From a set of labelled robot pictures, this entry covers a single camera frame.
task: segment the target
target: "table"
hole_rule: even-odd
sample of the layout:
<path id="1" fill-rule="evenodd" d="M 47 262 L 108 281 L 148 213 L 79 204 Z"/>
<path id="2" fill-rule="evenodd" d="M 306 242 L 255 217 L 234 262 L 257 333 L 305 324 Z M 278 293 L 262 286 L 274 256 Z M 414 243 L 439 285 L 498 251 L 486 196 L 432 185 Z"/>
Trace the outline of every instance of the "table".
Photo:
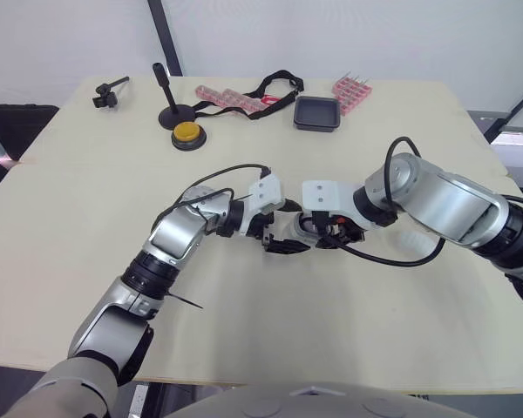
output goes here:
<path id="1" fill-rule="evenodd" d="M 363 181 L 383 163 L 387 145 L 408 135 L 447 171 L 519 194 L 440 83 L 372 81 L 370 97 L 331 134 L 297 131 L 294 106 L 254 122 L 198 119 L 206 145 L 179 152 L 157 124 L 166 104 L 153 77 L 132 78 L 113 110 L 92 107 L 101 80 L 83 82 L 0 185 L 0 365 L 47 369 L 64 358 L 156 214 L 225 166 L 270 165 L 299 201 L 305 179 Z M 259 81 L 171 82 L 177 102 L 193 104 L 198 84 L 250 91 Z M 306 80 L 305 94 L 329 96 L 331 85 Z M 245 192 L 256 174 L 209 184 Z M 394 239 L 408 230 L 418 228 L 403 217 L 357 247 L 407 260 Z M 338 250 L 280 256 L 249 238 L 210 236 L 172 290 L 204 309 L 167 300 L 152 324 L 141 379 L 523 392 L 523 303 L 487 261 L 451 244 L 429 265 L 400 269 Z"/>

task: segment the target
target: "yellow button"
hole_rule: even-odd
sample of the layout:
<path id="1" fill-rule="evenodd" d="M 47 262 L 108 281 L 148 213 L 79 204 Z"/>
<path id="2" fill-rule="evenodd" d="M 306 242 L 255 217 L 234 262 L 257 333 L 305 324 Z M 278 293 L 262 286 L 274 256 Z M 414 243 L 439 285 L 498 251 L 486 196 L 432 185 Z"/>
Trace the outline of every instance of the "yellow button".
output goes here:
<path id="1" fill-rule="evenodd" d="M 200 136 L 200 126 L 194 122 L 182 122 L 176 125 L 173 134 L 180 142 L 190 142 Z"/>

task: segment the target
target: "black microphone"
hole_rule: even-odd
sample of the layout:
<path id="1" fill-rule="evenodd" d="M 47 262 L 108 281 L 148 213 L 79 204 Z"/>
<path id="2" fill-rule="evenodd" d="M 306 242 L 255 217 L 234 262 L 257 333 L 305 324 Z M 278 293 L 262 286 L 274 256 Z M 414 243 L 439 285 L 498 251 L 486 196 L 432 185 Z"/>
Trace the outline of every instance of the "black microphone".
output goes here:
<path id="1" fill-rule="evenodd" d="M 157 83 L 159 83 L 159 86 L 165 92 L 166 100 L 169 104 L 169 106 L 166 109 L 163 109 L 159 114 L 160 125 L 163 128 L 171 131 L 176 125 L 182 122 L 193 122 L 195 120 L 194 108 L 192 106 L 188 106 L 187 104 L 176 104 L 173 93 L 171 92 L 171 88 L 169 87 L 170 82 L 163 64 L 153 64 L 153 72 L 157 78 Z"/>

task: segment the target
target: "pink test tube rack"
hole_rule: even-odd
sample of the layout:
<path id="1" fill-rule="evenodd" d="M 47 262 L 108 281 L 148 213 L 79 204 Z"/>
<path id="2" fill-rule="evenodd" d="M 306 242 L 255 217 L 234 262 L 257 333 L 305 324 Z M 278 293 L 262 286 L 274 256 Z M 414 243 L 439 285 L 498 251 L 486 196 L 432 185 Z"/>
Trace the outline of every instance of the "pink test tube rack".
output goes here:
<path id="1" fill-rule="evenodd" d="M 356 78 L 340 78 L 331 89 L 336 99 L 339 100 L 341 114 L 345 116 L 368 97 L 372 88 L 366 83 L 357 81 Z"/>
<path id="2" fill-rule="evenodd" d="M 241 107 L 245 111 L 262 111 L 267 104 L 262 103 L 260 100 L 255 98 L 249 98 L 244 96 L 237 91 L 226 89 L 224 92 L 219 93 L 205 85 L 198 85 L 195 89 L 195 95 L 201 100 L 207 100 L 218 105 L 220 108 L 225 107 Z"/>

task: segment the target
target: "black chair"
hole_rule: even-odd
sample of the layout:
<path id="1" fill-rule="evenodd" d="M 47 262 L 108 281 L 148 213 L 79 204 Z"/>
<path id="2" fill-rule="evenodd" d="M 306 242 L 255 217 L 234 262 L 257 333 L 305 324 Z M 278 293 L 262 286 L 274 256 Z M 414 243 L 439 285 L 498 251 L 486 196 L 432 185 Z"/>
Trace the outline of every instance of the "black chair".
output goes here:
<path id="1" fill-rule="evenodd" d="M 0 104 L 0 144 L 19 160 L 58 108 L 36 104 Z"/>

